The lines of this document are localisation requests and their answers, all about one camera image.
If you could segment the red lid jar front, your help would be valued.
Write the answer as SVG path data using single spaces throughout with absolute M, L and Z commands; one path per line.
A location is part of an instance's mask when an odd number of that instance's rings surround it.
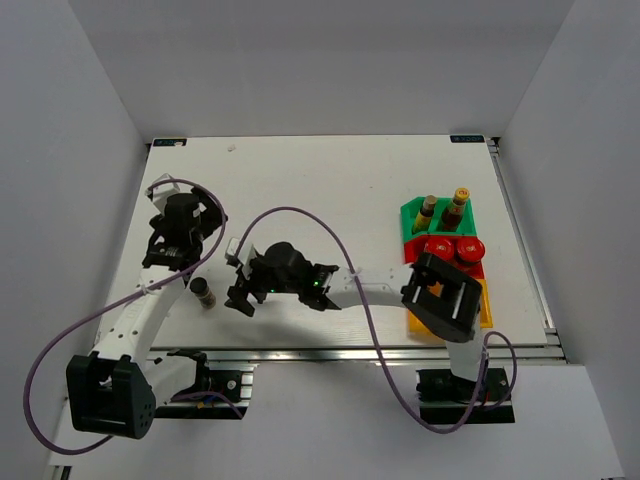
M 464 236 L 455 240 L 453 261 L 462 271 L 479 268 L 485 254 L 484 243 L 475 236 Z

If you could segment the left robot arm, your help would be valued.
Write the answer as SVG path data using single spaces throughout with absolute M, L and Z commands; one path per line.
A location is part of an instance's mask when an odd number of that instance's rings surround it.
M 192 273 L 209 258 L 204 242 L 223 232 L 227 220 L 205 190 L 165 174 L 148 188 L 158 213 L 136 286 L 109 332 L 66 368 L 73 427 L 82 432 L 140 439 L 157 408 L 184 393 L 199 399 L 211 387 L 201 353 L 175 350 L 147 360 L 159 329 L 186 289 Z

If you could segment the black cap spice jar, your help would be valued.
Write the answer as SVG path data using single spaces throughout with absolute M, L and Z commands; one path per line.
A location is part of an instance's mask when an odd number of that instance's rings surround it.
M 216 297 L 205 278 L 193 278 L 189 284 L 189 289 L 204 309 L 212 309 L 215 307 Z

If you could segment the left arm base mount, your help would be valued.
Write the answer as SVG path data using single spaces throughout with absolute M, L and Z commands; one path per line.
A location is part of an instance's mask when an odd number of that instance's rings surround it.
M 240 420 L 252 395 L 254 367 L 215 362 L 202 351 L 155 353 L 145 373 L 161 387 L 157 419 Z

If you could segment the red lid jar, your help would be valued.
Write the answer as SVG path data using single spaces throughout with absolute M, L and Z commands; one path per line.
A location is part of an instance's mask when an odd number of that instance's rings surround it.
M 462 271 L 479 268 L 485 254 L 484 243 L 475 236 L 464 236 L 455 240 L 453 261 Z
M 446 237 L 433 236 L 426 240 L 424 252 L 433 254 L 445 262 L 451 262 L 455 255 L 455 246 Z

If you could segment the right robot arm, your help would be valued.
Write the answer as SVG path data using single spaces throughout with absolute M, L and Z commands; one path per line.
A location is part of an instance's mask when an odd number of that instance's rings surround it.
M 237 275 L 225 305 L 247 316 L 270 294 L 295 295 L 316 311 L 345 310 L 363 302 L 370 306 L 403 307 L 432 334 L 445 342 L 451 384 L 461 397 L 484 391 L 488 377 L 483 365 L 480 311 L 482 284 L 431 253 L 389 270 L 351 271 L 307 260 L 288 242 L 259 253 L 251 243 L 229 241 L 225 252 Z

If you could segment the yellow cap sauce bottle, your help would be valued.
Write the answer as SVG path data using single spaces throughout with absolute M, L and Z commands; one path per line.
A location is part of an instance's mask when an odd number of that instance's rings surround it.
M 458 228 L 464 217 L 469 198 L 470 192 L 467 188 L 460 187 L 454 192 L 441 215 L 440 228 L 442 230 L 455 231 Z

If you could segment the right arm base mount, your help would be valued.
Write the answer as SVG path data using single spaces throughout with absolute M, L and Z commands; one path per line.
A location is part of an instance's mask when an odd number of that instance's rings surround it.
M 454 377 L 449 370 L 417 371 L 416 391 L 421 418 L 445 426 L 459 421 L 470 403 L 475 383 Z M 489 368 L 467 424 L 513 424 L 516 421 L 504 368 Z

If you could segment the small yellow label bottle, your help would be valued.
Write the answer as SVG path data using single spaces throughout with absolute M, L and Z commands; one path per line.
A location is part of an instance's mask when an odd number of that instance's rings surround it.
M 423 231 L 427 231 L 434 216 L 435 207 L 437 205 L 438 198 L 434 195 L 427 195 L 423 203 L 420 206 L 418 213 L 414 219 L 412 226 L 412 233 L 417 234 Z

